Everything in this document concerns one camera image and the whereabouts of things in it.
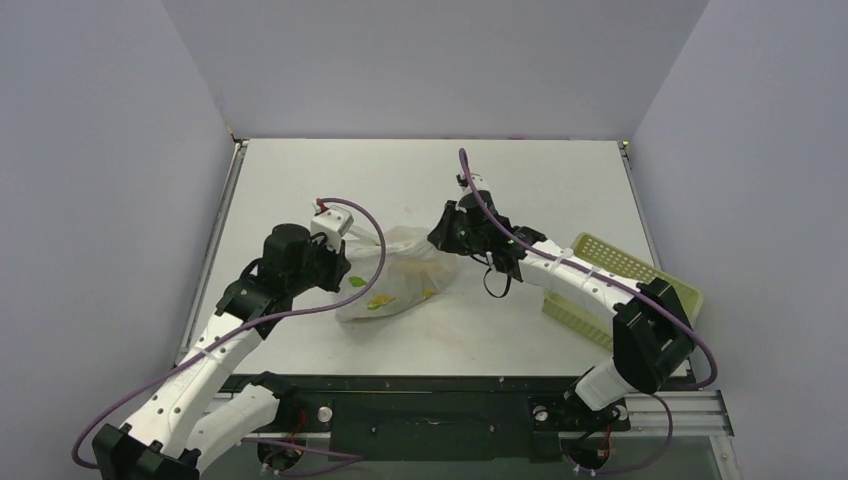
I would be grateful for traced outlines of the white plastic bag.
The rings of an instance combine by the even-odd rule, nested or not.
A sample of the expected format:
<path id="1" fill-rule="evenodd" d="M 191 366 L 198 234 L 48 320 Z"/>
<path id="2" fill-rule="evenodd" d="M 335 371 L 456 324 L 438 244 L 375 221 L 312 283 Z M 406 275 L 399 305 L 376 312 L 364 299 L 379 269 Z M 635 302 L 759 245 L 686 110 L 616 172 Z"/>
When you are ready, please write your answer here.
<path id="1" fill-rule="evenodd" d="M 373 277 L 380 258 L 375 233 L 353 226 L 348 232 L 346 258 L 351 269 L 344 277 L 338 300 L 362 290 Z M 428 230 L 396 226 L 384 233 L 387 241 L 383 269 L 368 292 L 335 311 L 339 322 L 388 317 L 407 311 L 445 291 L 456 277 L 457 258 L 427 241 Z"/>

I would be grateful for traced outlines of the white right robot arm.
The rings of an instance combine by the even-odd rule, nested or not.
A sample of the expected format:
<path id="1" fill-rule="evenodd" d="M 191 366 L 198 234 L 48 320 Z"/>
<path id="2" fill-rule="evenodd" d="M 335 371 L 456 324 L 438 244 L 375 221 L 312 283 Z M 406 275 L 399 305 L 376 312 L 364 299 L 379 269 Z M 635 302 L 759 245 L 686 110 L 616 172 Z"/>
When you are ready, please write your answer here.
<path id="1" fill-rule="evenodd" d="M 483 258 L 497 272 L 556 294 L 610 327 L 610 358 L 582 375 L 563 402 L 566 418 L 578 427 L 592 425 L 630 393 L 656 392 L 694 350 L 691 325 L 669 282 L 613 274 L 537 230 L 513 226 L 494 212 L 487 191 L 447 201 L 427 239 L 442 252 Z"/>

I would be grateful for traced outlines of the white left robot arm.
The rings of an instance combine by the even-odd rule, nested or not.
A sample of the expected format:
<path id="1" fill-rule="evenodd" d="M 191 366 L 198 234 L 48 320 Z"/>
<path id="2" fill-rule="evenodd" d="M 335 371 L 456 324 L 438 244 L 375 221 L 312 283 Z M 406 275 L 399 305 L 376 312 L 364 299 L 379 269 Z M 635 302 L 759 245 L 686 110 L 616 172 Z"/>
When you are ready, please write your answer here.
<path id="1" fill-rule="evenodd" d="M 261 257 L 226 287 L 175 375 L 121 425 L 97 432 L 92 447 L 102 478 L 197 479 L 251 430 L 266 424 L 285 430 L 295 423 L 296 399 L 262 386 L 248 388 L 210 418 L 203 413 L 296 296 L 315 287 L 339 290 L 351 268 L 343 239 L 351 224 L 333 214 L 308 228 L 272 229 Z"/>

